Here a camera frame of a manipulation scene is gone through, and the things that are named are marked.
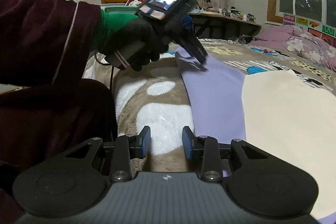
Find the hand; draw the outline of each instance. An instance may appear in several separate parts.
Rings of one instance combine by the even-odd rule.
[[[139,57],[131,63],[131,68],[135,71],[140,71],[142,66],[147,65],[151,60],[157,61],[160,58],[160,53],[168,50],[168,45],[163,45],[159,41],[158,36],[147,21],[134,18],[119,30],[113,32],[109,42],[99,52],[108,55],[138,40],[146,45]]]

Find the purple towel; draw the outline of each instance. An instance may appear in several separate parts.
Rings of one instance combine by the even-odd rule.
[[[336,223],[336,213],[328,215],[324,218],[318,220],[321,224],[335,224]]]
[[[175,58],[188,92],[196,136],[211,136],[227,144],[232,139],[245,140],[245,74],[210,55],[201,65],[181,47]]]

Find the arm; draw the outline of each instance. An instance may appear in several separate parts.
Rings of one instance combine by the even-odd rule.
[[[0,0],[0,83],[78,82],[99,22],[100,7],[85,2]]]

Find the dark fabric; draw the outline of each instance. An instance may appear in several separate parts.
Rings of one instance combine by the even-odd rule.
[[[75,8],[72,0],[0,0],[0,83],[50,83]],[[56,84],[75,84],[81,79],[99,22],[100,7],[80,2]]]
[[[91,79],[0,95],[0,125],[0,160],[18,165],[20,172],[91,137],[110,141],[110,133],[117,134],[113,96]],[[0,189],[0,224],[19,213]]]

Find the cream cloth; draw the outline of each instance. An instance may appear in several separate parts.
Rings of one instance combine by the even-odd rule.
[[[316,219],[336,212],[336,97],[290,70],[246,75],[242,99],[247,142],[315,178]]]

